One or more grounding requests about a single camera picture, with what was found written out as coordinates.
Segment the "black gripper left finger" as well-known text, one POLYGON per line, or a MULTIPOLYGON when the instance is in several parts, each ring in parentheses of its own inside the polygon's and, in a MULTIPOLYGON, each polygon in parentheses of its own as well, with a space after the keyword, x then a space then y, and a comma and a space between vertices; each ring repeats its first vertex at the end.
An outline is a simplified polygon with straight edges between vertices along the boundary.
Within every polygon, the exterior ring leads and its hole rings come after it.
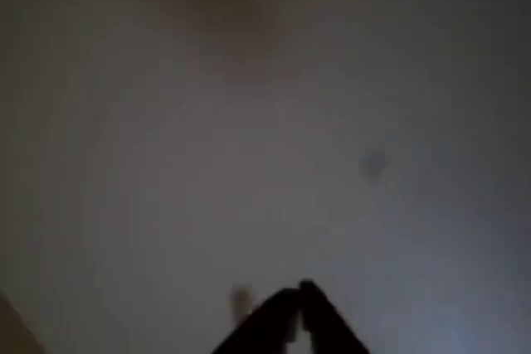
POLYGON ((283 288, 272 294, 214 350, 214 354, 286 353, 288 341, 294 337, 300 311, 300 291, 283 288))

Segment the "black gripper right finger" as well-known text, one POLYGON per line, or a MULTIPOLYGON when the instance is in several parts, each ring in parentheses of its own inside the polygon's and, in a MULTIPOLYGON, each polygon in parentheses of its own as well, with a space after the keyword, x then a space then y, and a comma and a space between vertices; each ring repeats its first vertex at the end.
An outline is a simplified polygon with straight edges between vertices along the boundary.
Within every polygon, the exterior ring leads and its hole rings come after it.
POLYGON ((300 312, 315 354, 369 354, 324 291, 312 280, 299 285, 300 312))

